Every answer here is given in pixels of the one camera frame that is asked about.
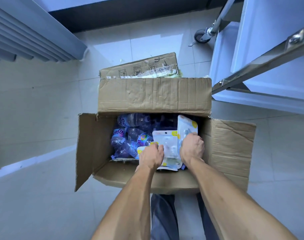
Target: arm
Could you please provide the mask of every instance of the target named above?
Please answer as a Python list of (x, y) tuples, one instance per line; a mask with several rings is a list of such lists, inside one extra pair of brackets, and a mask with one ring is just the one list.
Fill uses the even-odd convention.
[(195, 176), (211, 220), (224, 239), (297, 239), (246, 192), (202, 159), (202, 139), (189, 134), (183, 140), (181, 159)]
[(150, 190), (161, 165), (163, 145), (153, 144), (140, 154), (139, 165), (107, 210), (92, 240), (150, 239)]

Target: gray corrugated panel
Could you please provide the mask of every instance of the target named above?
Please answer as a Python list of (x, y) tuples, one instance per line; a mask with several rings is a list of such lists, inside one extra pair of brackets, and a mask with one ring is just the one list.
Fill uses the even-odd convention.
[(16, 58), (15, 54), (0, 49), (0, 59), (7, 61), (15, 61), (15, 58)]
[(21, 35), (25, 36), (26, 38), (34, 41), (38, 45), (44, 47), (45, 49), (53, 52), (57, 56), (61, 57), (63, 60), (74, 60), (75, 58), (68, 54), (66, 51), (58, 47), (57, 45), (53, 44), (49, 40), (45, 39), (43, 36), (26, 26), (25, 24), (21, 23), (20, 21), (16, 20), (8, 13), (4, 12), (0, 9), (0, 23), (9, 27), (10, 29), (20, 33)]
[(33, 0), (0, 0), (0, 9), (61, 47), (71, 56), (79, 60), (83, 59), (86, 45)]
[(11, 52), (13, 54), (17, 54), (18, 56), (22, 56), (25, 59), (32, 60), (33, 56), (26, 54), (25, 52), (20, 51), (19, 49), (16, 49), (8, 44), (5, 44), (0, 41), (0, 49), (3, 49), (5, 51)]
[(10, 30), (3, 30), (2, 28), (0, 28), (0, 34), (2, 36), (5, 36), (6, 38), (10, 39), (10, 40), (13, 40), (14, 42), (26, 47), (26, 48), (29, 48), (30, 50), (36, 52), (36, 53), (39, 53), (40, 55), (46, 57), (47, 59), (49, 60), (52, 60), (52, 61), (59, 61), (57, 58), (43, 52), (43, 48), (41, 46), (38, 45), (38, 47), (36, 48), (33, 44), (33, 41), (29, 40), (28, 38), (26, 38), (25, 36), (22, 36), (21, 34), (19, 33), (16, 33), (16, 35), (12, 35), (12, 34), (15, 34), (15, 31), (11, 32)]
[(24, 52), (26, 54), (29, 54), (30, 56), (37, 57), (37, 58), (39, 58), (42, 61), (48, 61), (49, 60), (46, 57), (40, 55), (39, 53), (34, 52), (34, 51), (26, 48), (25, 46), (22, 46), (22, 45), (20, 45), (20, 44), (18, 44), (16, 42), (14, 42), (11, 39), (8, 39), (8, 38), (4, 37), (1, 34), (0, 34), (0, 41), (3, 42), (3, 43), (5, 43), (5, 44), (7, 44), (7, 45), (9, 45), (9, 46), (12, 46), (12, 47), (18, 49), (18, 50), (21, 50), (22, 52)]

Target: caster wheel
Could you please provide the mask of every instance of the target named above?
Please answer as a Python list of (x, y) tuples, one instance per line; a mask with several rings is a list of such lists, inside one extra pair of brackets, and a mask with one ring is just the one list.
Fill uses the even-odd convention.
[(202, 41), (200, 40), (201, 37), (204, 35), (205, 31), (206, 31), (205, 29), (199, 29), (197, 32), (195, 32), (195, 34), (194, 34), (195, 41), (197, 41), (199, 43), (208, 43), (210, 41), (210, 39), (202, 40)]

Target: pants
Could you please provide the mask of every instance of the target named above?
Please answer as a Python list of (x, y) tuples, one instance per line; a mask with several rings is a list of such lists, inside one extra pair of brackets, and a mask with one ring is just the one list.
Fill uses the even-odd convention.
[[(204, 234), (207, 240), (219, 240), (219, 236), (203, 203), (197, 194)], [(174, 195), (153, 194), (151, 197), (151, 240), (179, 240), (178, 219), (174, 208)]]

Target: yellow label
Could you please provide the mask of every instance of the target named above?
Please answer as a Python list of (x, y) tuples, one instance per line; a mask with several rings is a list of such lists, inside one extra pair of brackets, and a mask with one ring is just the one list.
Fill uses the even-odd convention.
[(197, 127), (198, 127), (198, 124), (197, 124), (195, 121), (192, 121), (192, 126), (193, 126), (194, 128), (197, 128)]

